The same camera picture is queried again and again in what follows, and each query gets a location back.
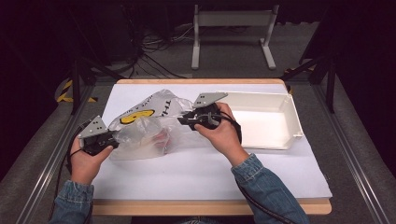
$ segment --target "white plastic bin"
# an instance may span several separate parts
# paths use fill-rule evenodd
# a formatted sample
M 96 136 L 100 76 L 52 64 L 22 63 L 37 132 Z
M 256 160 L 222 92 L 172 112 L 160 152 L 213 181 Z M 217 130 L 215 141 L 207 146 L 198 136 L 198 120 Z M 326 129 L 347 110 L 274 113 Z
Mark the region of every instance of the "white plastic bin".
M 290 94 L 228 92 L 220 102 L 242 128 L 242 147 L 289 149 L 304 133 Z

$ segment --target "sleeve cuff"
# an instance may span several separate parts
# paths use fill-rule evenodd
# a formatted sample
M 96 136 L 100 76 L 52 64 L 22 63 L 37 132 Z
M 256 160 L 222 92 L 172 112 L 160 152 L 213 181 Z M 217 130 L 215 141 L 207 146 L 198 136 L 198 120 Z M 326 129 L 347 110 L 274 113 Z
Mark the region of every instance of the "sleeve cuff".
M 244 183 L 254 178 L 262 169 L 265 169 L 255 154 L 250 154 L 241 164 L 233 167 L 231 171 L 238 183 Z
M 67 180 L 58 197 L 73 203 L 90 203 L 93 197 L 93 185 L 82 185 Z

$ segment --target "person's left hand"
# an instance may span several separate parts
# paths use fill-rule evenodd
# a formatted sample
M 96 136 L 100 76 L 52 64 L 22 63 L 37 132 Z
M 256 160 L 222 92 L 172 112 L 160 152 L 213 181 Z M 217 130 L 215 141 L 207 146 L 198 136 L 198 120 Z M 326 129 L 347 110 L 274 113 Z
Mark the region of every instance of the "person's left hand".
M 70 154 L 79 149 L 79 140 L 75 138 Z M 75 153 L 71 158 L 72 176 L 70 180 L 79 184 L 90 185 L 99 173 L 100 165 L 110 155 L 112 150 L 112 146 L 106 147 L 95 156 L 91 156 L 82 150 Z

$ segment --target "white poster board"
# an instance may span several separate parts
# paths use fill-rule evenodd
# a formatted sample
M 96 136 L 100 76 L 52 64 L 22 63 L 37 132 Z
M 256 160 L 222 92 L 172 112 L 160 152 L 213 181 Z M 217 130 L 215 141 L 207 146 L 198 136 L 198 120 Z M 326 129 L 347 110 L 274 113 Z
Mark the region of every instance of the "white poster board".
M 105 125 L 156 91 L 168 89 L 195 101 L 201 92 L 245 91 L 286 93 L 281 84 L 116 84 L 103 115 Z M 329 186 L 305 136 L 288 150 L 249 150 L 276 173 L 297 199 L 331 198 Z M 94 199 L 111 200 L 240 200 L 231 164 L 213 147 L 180 148 L 165 156 L 138 161 L 106 159 Z

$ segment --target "yellow logo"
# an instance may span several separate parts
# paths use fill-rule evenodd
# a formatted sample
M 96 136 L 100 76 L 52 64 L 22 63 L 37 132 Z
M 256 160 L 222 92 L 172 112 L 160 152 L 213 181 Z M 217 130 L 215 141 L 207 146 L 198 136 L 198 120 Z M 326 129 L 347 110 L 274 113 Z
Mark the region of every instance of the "yellow logo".
M 140 117 L 150 117 L 152 114 L 154 114 L 155 110 L 142 110 L 142 111 L 137 111 L 134 112 L 133 114 L 130 114 L 126 117 L 123 117 L 120 119 L 121 124 L 130 124 L 133 123 L 136 119 Z

